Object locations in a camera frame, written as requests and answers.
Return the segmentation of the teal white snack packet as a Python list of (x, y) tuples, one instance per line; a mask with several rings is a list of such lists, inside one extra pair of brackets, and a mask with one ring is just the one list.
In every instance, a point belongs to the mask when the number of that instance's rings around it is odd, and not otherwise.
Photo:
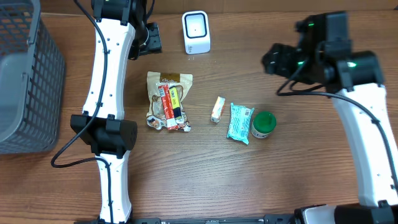
[(241, 141), (244, 144), (249, 144), (249, 130), (251, 124), (251, 117), (254, 108), (247, 108), (241, 105), (230, 104), (230, 122), (226, 137), (235, 141)]

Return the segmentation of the beige snack bag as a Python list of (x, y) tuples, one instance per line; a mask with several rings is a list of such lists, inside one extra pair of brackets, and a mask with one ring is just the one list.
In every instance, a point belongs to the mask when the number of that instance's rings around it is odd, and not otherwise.
[(147, 73), (147, 92), (150, 101), (147, 125), (156, 129), (190, 132), (191, 125), (183, 110), (182, 101), (193, 84), (193, 75), (186, 73)]

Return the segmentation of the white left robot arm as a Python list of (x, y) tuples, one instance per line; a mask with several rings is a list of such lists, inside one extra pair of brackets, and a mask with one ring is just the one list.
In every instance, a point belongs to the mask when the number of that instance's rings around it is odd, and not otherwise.
[(128, 193), (128, 160), (137, 139), (137, 124), (124, 118), (124, 82), (128, 60), (157, 54), (162, 46), (156, 23), (146, 1), (91, 2), (87, 18), (95, 27), (96, 47), (88, 96), (81, 114), (71, 116), (75, 136), (51, 160), (77, 139), (91, 147), (93, 157), (69, 163), (95, 161), (101, 183), (101, 211), (95, 223), (132, 223)]

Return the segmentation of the red snack bar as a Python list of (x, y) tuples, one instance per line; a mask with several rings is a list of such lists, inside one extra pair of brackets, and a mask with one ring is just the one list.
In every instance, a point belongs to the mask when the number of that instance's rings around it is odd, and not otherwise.
[(174, 112), (172, 108), (172, 103), (170, 100), (169, 86), (168, 85), (160, 85), (158, 86), (158, 91), (160, 93), (160, 97), (162, 99), (162, 104), (164, 107), (165, 118), (167, 122), (167, 129), (178, 129), (177, 122), (174, 118)]

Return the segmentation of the yellow black tube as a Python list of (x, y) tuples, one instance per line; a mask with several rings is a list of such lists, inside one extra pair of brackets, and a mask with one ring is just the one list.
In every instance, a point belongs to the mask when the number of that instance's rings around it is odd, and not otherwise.
[(174, 118), (177, 123), (182, 123), (183, 122), (183, 116), (182, 116), (182, 110), (180, 106), (180, 99), (178, 96), (178, 91), (177, 87), (173, 86), (169, 88), (169, 93), (170, 93), (170, 100), (172, 103), (172, 108), (174, 112)]

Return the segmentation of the orange white small packet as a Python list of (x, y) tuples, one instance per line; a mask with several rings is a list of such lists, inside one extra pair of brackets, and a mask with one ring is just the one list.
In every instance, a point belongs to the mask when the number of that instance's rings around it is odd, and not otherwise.
[(217, 97), (215, 105), (211, 112), (210, 120), (214, 123), (219, 123), (224, 110), (225, 99), (223, 97)]

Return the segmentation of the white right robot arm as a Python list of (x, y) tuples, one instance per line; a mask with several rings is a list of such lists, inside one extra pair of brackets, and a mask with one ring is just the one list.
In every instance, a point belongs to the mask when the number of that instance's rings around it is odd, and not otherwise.
[(285, 78), (278, 96), (332, 100), (353, 156), (358, 202), (298, 208), (290, 222), (396, 223), (397, 144), (376, 54), (353, 51), (344, 11), (308, 16), (295, 28), (298, 44), (272, 45), (262, 64), (266, 73)]

